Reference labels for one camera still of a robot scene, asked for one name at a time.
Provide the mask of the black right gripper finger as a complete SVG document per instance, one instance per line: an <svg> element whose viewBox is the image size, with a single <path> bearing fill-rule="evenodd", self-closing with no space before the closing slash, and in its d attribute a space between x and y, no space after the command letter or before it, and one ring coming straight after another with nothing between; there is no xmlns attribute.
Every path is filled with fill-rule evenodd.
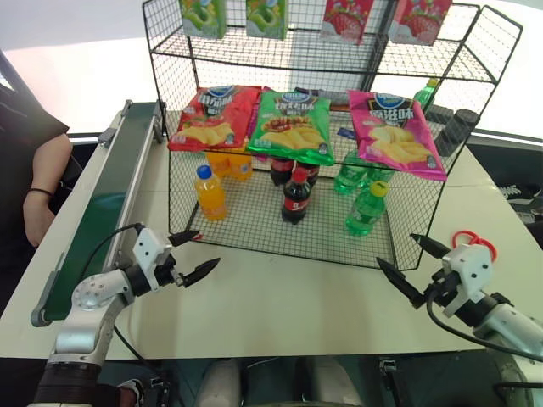
<svg viewBox="0 0 543 407"><path fill-rule="evenodd" d="M421 247L424 252L430 254L435 259L442 259L451 251L451 249L446 247L443 243L440 243L431 237L416 233L411 233L410 237Z"/></svg>
<svg viewBox="0 0 543 407"><path fill-rule="evenodd" d="M389 282L407 297L415 309L419 309L425 302L424 296L420 293L394 265L388 261L376 258L379 269L385 274Z"/></svg>

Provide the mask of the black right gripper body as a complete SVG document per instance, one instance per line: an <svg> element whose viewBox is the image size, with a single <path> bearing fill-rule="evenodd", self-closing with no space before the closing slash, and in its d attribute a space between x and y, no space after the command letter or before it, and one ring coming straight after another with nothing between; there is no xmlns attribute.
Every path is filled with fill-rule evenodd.
<svg viewBox="0 0 543 407"><path fill-rule="evenodd" d="M449 304L456 297L460 282L455 271L446 273L444 269L440 269L432 275L432 282L425 290L425 297L436 304Z"/></svg>

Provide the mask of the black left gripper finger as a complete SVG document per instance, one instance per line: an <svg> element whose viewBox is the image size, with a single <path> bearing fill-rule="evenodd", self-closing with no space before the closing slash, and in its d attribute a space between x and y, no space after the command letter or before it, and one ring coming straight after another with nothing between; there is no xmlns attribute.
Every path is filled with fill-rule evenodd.
<svg viewBox="0 0 543 407"><path fill-rule="evenodd" d="M193 272L183 275L179 275L178 286L179 287L191 287L192 285L200 282L206 278L220 263L221 258L209 259L194 268Z"/></svg>
<svg viewBox="0 0 543 407"><path fill-rule="evenodd" d="M187 230L169 235L168 240L173 247L179 247L184 243L194 240L199 235L200 232L197 230Z"/></svg>

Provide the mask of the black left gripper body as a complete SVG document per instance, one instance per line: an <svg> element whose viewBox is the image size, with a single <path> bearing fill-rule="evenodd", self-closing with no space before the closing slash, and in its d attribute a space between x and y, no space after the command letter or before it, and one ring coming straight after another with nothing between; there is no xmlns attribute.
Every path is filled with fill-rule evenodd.
<svg viewBox="0 0 543 407"><path fill-rule="evenodd" d="M154 277L160 287L175 284L177 287L185 286L185 276L176 270L176 260L171 254L161 254L156 260Z"/></svg>

